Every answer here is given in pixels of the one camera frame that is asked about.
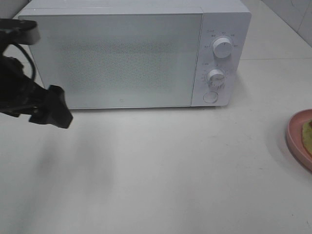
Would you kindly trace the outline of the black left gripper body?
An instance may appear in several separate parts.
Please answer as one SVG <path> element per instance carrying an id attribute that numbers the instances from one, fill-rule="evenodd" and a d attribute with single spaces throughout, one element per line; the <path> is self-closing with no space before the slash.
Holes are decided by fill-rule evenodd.
<path id="1" fill-rule="evenodd" d="M 40 116 L 46 91 L 26 76 L 23 69 L 18 59 L 0 57 L 0 112 L 12 117 Z"/>

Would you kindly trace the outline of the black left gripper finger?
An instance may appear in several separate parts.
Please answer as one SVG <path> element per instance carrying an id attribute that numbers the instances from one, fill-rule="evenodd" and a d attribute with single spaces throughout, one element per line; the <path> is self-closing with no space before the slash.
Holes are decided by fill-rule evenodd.
<path id="1" fill-rule="evenodd" d="M 29 122 L 41 125 L 51 124 L 68 129 L 73 116 L 66 105 L 65 91 L 55 85 L 50 85 L 45 91 L 43 102 L 35 109 Z"/>

